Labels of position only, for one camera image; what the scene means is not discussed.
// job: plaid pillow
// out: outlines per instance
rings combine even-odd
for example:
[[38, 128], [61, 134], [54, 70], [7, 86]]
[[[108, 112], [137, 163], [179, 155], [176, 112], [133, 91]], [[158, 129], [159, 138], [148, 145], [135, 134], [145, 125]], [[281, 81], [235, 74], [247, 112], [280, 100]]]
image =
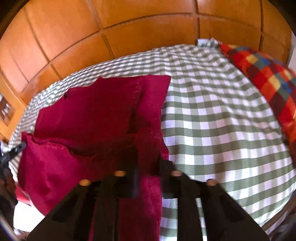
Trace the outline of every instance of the plaid pillow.
[[222, 53], [258, 88], [288, 138], [296, 165], [296, 75], [267, 54], [220, 44]]

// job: bed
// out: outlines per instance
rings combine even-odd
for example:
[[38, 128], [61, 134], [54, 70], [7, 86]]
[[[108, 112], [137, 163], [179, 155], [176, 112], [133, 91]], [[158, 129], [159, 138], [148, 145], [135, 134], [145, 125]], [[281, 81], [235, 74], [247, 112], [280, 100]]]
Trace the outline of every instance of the bed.
[[[0, 40], [1, 139], [17, 145], [41, 108], [99, 76], [170, 75], [162, 109], [170, 160], [191, 178], [216, 178], [271, 234], [295, 207], [296, 171], [266, 100], [217, 40], [286, 63], [291, 29], [266, 0], [31, 0]], [[164, 201], [160, 239], [176, 232], [176, 200]]]

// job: bedsheet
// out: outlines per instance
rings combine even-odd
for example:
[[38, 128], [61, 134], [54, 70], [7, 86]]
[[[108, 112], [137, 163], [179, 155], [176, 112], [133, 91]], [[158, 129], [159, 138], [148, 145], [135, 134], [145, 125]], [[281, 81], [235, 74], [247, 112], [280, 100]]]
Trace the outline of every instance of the bedsheet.
[[[146, 74], [171, 76], [161, 125], [177, 168], [195, 180], [217, 179], [260, 226], [275, 216], [296, 187], [281, 128], [263, 96], [213, 39], [125, 56], [52, 84], [27, 106], [9, 147], [20, 142], [22, 131], [33, 133], [39, 110], [69, 88], [90, 85], [99, 76]], [[18, 162], [11, 163], [15, 173]], [[163, 200], [160, 240], [176, 240], [176, 208], [175, 199]], [[201, 225], [206, 240], [202, 215]]]

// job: wood panel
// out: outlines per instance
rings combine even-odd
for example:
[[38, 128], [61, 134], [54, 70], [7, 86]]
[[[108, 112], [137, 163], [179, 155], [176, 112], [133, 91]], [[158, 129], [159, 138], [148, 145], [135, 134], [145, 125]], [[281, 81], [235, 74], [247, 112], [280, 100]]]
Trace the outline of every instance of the wood panel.
[[86, 1], [29, 1], [25, 9], [49, 59], [99, 30]]
[[48, 63], [33, 36], [23, 9], [10, 23], [5, 38], [14, 60], [28, 80]]
[[12, 58], [4, 36], [0, 39], [0, 68], [16, 92], [20, 93], [28, 84]]
[[15, 112], [7, 126], [4, 122], [0, 121], [1, 136], [9, 140], [15, 127], [17, 126], [22, 114], [26, 108], [25, 103], [17, 96], [14, 91], [6, 83], [5, 78], [0, 74], [0, 92], [9, 104], [15, 109]]
[[192, 0], [92, 0], [104, 28], [130, 19], [194, 11]]
[[67, 77], [88, 66], [113, 59], [100, 32], [74, 44], [57, 56], [52, 64], [58, 73]]
[[261, 28], [260, 0], [197, 0], [200, 14], [244, 22]]
[[194, 19], [187, 15], [141, 18], [106, 29], [105, 34], [115, 58], [196, 40]]
[[238, 22], [217, 19], [214, 17], [200, 17], [200, 37], [215, 38], [226, 44], [235, 44], [259, 49], [260, 30]]
[[34, 79], [29, 82], [29, 84], [27, 84], [21, 93], [21, 98], [25, 103], [29, 104], [35, 95], [58, 80], [60, 80], [60, 78], [53, 71], [52, 67], [47, 65]]
[[271, 37], [264, 36], [262, 52], [269, 54], [271, 57], [274, 57], [283, 63], [286, 63], [289, 55], [289, 48], [283, 46], [280, 42], [272, 39]]
[[284, 17], [268, 0], [262, 0], [263, 32], [290, 47], [291, 29]]

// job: red cushion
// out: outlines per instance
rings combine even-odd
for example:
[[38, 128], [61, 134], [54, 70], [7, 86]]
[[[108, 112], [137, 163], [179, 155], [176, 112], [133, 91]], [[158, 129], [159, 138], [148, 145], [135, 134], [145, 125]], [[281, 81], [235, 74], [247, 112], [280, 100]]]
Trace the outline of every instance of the red cushion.
[[99, 78], [69, 89], [40, 110], [18, 178], [37, 209], [47, 214], [81, 179], [97, 181], [118, 169], [122, 151], [135, 146], [141, 174], [139, 199], [121, 200], [120, 239], [158, 240], [161, 192], [153, 176], [159, 154], [168, 159], [160, 129], [169, 76]]

